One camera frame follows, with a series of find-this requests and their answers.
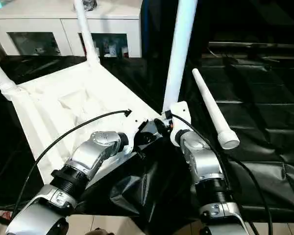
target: table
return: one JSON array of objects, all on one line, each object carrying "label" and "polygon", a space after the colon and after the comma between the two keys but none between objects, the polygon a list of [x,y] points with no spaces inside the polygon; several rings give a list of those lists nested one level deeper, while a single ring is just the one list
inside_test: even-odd
[{"label": "table", "polygon": [[[16,83],[23,83],[83,61],[84,57],[8,56],[0,65]],[[157,59],[101,61],[158,112],[162,109],[167,69],[160,63]],[[294,222],[294,60],[211,58],[197,61],[196,65],[186,64],[180,100],[188,102],[192,124],[217,146],[217,134],[191,77],[194,67],[200,70],[241,140],[238,148],[226,154],[243,161],[255,174],[273,220]],[[0,94],[2,125],[6,128],[4,132],[0,129],[0,206],[5,206],[15,202],[33,157],[13,107]],[[151,234],[169,233],[196,219],[197,202],[190,193],[190,177],[181,155],[164,138],[144,150],[144,154],[145,158],[134,156],[90,187],[77,213],[131,216]],[[235,163],[227,169],[244,215],[264,221],[263,205],[246,172]],[[41,186],[36,171],[24,202]]]}]

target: white tube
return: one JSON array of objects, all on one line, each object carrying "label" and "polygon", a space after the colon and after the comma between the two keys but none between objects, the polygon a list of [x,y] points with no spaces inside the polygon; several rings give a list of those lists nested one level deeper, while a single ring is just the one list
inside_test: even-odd
[{"label": "white tube", "polygon": [[1,93],[8,100],[10,100],[9,95],[7,93],[8,93],[8,91],[14,90],[16,88],[17,88],[17,86],[15,85],[15,83],[10,78],[8,78],[8,76],[5,74],[5,72],[0,67],[0,90],[1,90]]},{"label": "white tube", "polygon": [[162,112],[169,110],[170,105],[176,103],[178,100],[196,13],[196,6],[197,0],[178,1],[166,93]]},{"label": "white tube", "polygon": [[79,27],[82,33],[84,45],[86,48],[86,57],[90,63],[98,62],[100,63],[99,57],[96,54],[95,46],[93,42],[92,35],[89,31],[83,0],[74,0],[75,10],[77,13],[77,18],[79,22]]},{"label": "white tube", "polygon": [[200,75],[198,69],[193,69],[193,75],[198,85],[201,96],[206,104],[212,122],[218,133],[218,141],[223,149],[232,149],[240,144],[240,140],[227,124],[223,114],[221,113],[216,101],[212,97],[204,79]]}]

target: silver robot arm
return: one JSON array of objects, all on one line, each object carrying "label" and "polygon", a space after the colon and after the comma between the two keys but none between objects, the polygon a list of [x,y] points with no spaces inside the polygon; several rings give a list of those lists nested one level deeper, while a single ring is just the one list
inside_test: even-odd
[{"label": "silver robot arm", "polygon": [[[186,102],[171,106],[171,114],[191,123]],[[227,190],[226,181],[217,156],[200,136],[185,123],[172,117],[171,141],[180,147],[192,175],[199,215],[206,224],[200,234],[205,235],[248,235],[238,205]]]},{"label": "silver robot arm", "polygon": [[94,132],[67,160],[61,170],[52,172],[54,179],[9,224],[8,235],[65,235],[70,215],[89,181],[103,161],[128,145],[124,133]]}]

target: black plastic sheet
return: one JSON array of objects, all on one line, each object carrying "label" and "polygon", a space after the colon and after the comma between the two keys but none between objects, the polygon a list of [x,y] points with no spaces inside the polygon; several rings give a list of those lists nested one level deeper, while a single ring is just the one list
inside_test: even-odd
[{"label": "black plastic sheet", "polygon": [[[7,57],[1,66],[13,80],[22,83],[82,61],[82,57]],[[101,64],[161,112],[167,75],[157,60],[110,58]],[[192,124],[218,147],[216,131],[191,74],[194,67],[200,70],[241,140],[238,148],[225,154],[243,161],[255,174],[274,221],[294,222],[294,60],[215,58],[187,62],[179,99],[187,101]],[[0,129],[0,146],[10,147],[0,158],[0,170],[5,167],[0,178],[0,206],[14,203],[22,186],[22,176],[15,178],[15,162],[22,172],[32,164],[25,138],[18,137],[23,134],[15,127],[17,118],[7,115],[7,110],[14,112],[5,109],[7,103],[0,96],[0,124],[11,125],[6,133]],[[11,132],[17,132],[17,136],[6,141],[5,134]],[[21,141],[19,147],[14,139]],[[27,149],[27,157],[20,160],[25,153],[22,149]],[[8,164],[8,153],[13,151],[14,162]],[[244,215],[265,221],[262,202],[247,173],[235,163],[226,169],[235,198],[245,208]],[[38,172],[33,179],[24,200],[41,187]],[[9,190],[7,182],[13,184]],[[198,218],[190,184],[183,156],[167,138],[161,138],[87,189],[76,212],[128,215],[150,234],[170,234]]]}]

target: black fabric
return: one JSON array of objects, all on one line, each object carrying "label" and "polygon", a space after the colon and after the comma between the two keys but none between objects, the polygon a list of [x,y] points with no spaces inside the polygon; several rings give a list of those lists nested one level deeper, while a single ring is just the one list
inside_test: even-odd
[{"label": "black fabric", "polygon": [[[169,63],[173,41],[178,0],[145,0],[149,5],[149,48],[151,54],[159,54]],[[294,50],[267,48],[253,45],[245,49],[232,46],[218,48],[209,42],[246,42],[294,45],[294,0],[198,0],[189,56],[198,58],[202,53],[256,51],[264,56],[282,53],[293,55]]]},{"label": "black fabric", "polygon": [[[84,60],[7,57],[0,65],[16,83],[22,83]],[[159,61],[109,58],[101,64],[161,112],[167,75]],[[274,221],[294,222],[294,60],[215,58],[187,62],[179,99],[187,101],[192,124],[218,147],[216,131],[191,74],[194,67],[241,140],[238,148],[222,154],[223,159],[229,154],[252,170]],[[0,206],[15,202],[32,163],[13,106],[0,95]],[[245,208],[244,215],[264,221],[262,202],[248,174],[234,163],[226,169],[235,198]],[[190,183],[182,155],[168,139],[161,138],[91,186],[76,213],[129,215],[150,234],[170,234],[198,218],[198,202]],[[36,171],[24,200],[41,186]]]}]

